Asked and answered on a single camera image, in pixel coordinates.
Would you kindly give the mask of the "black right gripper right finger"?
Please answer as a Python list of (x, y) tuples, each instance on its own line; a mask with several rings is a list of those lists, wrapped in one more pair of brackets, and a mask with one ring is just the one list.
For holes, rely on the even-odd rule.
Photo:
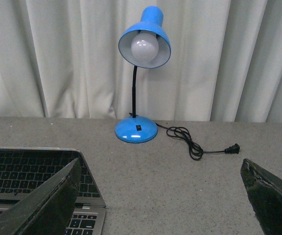
[(240, 174), (263, 233), (282, 235), (282, 179), (249, 159)]

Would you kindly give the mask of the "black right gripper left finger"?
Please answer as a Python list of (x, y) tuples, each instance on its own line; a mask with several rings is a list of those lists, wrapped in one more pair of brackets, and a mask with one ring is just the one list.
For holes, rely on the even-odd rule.
[(0, 215), (0, 235), (62, 235), (78, 196), (81, 165), (72, 160)]

